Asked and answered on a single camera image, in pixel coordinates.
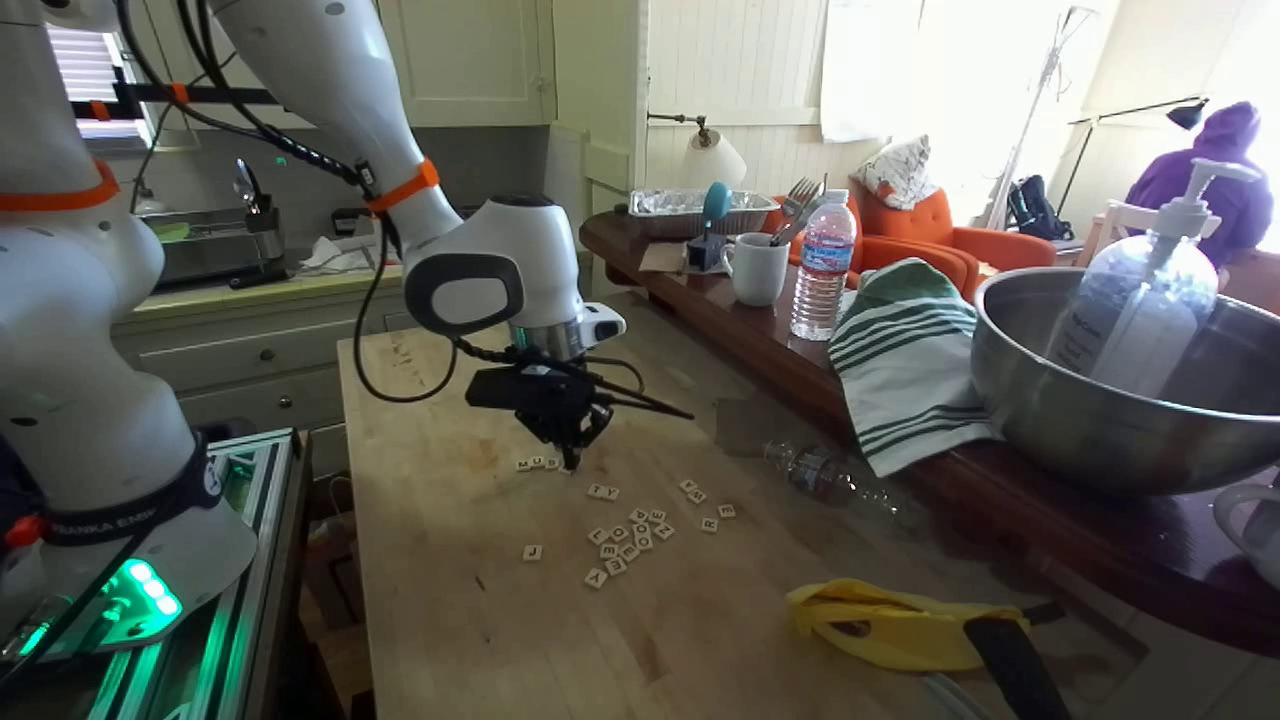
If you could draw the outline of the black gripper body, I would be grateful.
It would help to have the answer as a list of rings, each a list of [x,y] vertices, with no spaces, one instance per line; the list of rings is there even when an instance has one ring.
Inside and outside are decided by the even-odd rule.
[[[598,439],[614,407],[583,372],[524,365],[480,368],[463,394],[473,407],[507,407],[537,439]]]

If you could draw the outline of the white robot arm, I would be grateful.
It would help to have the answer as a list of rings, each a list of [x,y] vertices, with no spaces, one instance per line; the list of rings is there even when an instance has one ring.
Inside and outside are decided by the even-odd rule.
[[[214,0],[214,16],[289,113],[357,153],[357,182],[400,239],[408,313],[440,335],[504,323],[578,359],[626,334],[579,291],[570,211],[492,201],[463,218],[411,135],[372,0]],[[220,499],[178,394],[131,368],[112,323],[154,298],[165,254],[73,122],[48,31],[118,29],[95,0],[0,0],[0,422],[51,514],[0,594],[9,628],[35,625],[146,557],[181,611],[257,557]]]

